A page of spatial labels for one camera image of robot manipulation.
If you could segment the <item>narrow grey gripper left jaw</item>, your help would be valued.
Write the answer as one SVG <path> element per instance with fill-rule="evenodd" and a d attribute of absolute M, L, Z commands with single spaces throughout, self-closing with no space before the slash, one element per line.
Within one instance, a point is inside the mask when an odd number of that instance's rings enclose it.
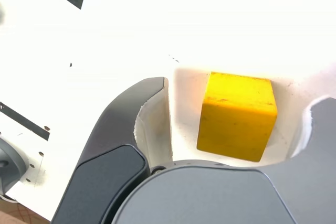
<path fill-rule="evenodd" d="M 147 78 L 100 115 L 52 223 L 110 223 L 151 168 L 171 161 L 169 81 Z"/>

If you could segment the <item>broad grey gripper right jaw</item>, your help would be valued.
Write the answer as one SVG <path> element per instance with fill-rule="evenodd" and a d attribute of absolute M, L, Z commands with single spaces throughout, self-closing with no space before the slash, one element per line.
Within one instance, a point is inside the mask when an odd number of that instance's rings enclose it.
<path fill-rule="evenodd" d="M 335 99 L 311 114 L 310 141 L 291 159 L 164 170 L 127 197 L 113 223 L 335 223 Z"/>

